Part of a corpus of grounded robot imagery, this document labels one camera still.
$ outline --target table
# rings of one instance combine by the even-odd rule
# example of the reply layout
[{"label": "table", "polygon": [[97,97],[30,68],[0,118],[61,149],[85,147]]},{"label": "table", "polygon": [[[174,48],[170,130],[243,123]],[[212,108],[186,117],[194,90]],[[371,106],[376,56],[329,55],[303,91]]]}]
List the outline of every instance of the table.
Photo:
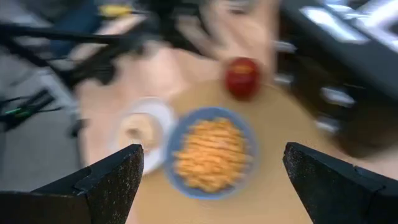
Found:
[{"label": "table", "polygon": [[[206,105],[221,105],[237,111],[256,132],[261,165],[240,193],[217,202],[184,197],[172,188],[159,169],[143,177],[128,224],[310,223],[283,167],[283,150],[288,141],[300,142],[398,179],[398,172],[394,171],[398,170],[396,151],[366,160],[346,156],[316,129],[310,115],[294,98],[271,85],[276,1],[259,0],[256,10],[245,16],[230,14],[223,1],[214,2],[212,9],[213,31],[223,44],[211,43],[195,32],[195,35],[192,32],[187,35],[217,60],[153,42],[149,44],[152,52],[149,56],[127,54],[118,58],[118,77],[112,85],[100,86],[88,80],[79,86],[77,94],[82,116],[90,119],[82,131],[82,156],[88,165],[110,155],[110,135],[120,114],[139,97],[158,96],[169,101],[177,114]],[[124,18],[100,32],[122,32],[139,19]],[[86,57],[93,49],[95,46],[82,46],[73,57]],[[222,65],[235,56],[256,58],[263,65],[263,86],[259,96],[250,103],[234,101],[218,82]]]}]

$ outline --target apple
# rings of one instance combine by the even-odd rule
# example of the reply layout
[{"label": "apple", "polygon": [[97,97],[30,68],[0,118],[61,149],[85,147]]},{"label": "apple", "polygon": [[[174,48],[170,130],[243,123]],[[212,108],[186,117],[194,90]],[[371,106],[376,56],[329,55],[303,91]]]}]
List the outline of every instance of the apple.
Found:
[{"label": "apple", "polygon": [[250,100],[260,87],[260,68],[254,59],[234,58],[226,67],[225,85],[238,100]]}]

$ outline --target gray floor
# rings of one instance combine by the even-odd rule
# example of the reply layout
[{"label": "gray floor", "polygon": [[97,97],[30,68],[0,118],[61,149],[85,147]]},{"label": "gray floor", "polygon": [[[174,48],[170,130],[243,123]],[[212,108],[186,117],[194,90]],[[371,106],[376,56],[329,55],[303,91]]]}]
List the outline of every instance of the gray floor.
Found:
[{"label": "gray floor", "polygon": [[[1,20],[48,25],[14,0],[0,0],[0,6]],[[0,94],[13,98],[36,91],[42,86],[38,77],[18,83],[33,71],[34,67],[0,49]],[[64,111],[41,113],[0,136],[0,190],[34,190],[80,169],[76,141],[67,136],[70,125]]]}]

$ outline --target cable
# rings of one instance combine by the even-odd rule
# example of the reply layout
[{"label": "cable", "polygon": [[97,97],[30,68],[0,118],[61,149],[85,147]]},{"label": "cable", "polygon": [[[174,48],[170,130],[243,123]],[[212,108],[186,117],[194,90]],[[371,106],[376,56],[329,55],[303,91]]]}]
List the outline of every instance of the cable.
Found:
[{"label": "cable", "polygon": [[23,99],[28,99],[28,98],[29,97],[27,97],[27,96],[20,96],[20,97],[15,97],[15,98],[3,100],[1,103],[10,103],[10,102],[13,102],[13,101],[16,101],[16,100],[23,100]]},{"label": "cable", "polygon": [[39,110],[38,113],[53,112],[53,111],[59,111],[59,110],[62,110],[62,106],[59,106],[59,107],[53,108],[53,109]]}]

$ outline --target blurry background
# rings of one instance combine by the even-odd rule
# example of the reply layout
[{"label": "blurry background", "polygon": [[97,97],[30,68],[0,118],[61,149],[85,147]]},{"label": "blurry background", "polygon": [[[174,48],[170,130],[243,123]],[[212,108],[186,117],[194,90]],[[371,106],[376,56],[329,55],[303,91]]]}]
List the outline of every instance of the blurry background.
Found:
[{"label": "blurry background", "polygon": [[[78,1],[63,2],[75,4]],[[59,2],[62,1],[0,0],[0,20],[50,26],[51,22],[44,17],[56,18],[67,8]],[[46,40],[21,41],[45,53]],[[27,96],[40,85],[28,63],[0,49],[0,95],[6,98]],[[52,103],[47,109],[56,107]],[[0,136],[0,190],[33,190],[80,169],[77,142],[67,137],[68,128],[70,117],[60,110],[38,114]]]}]

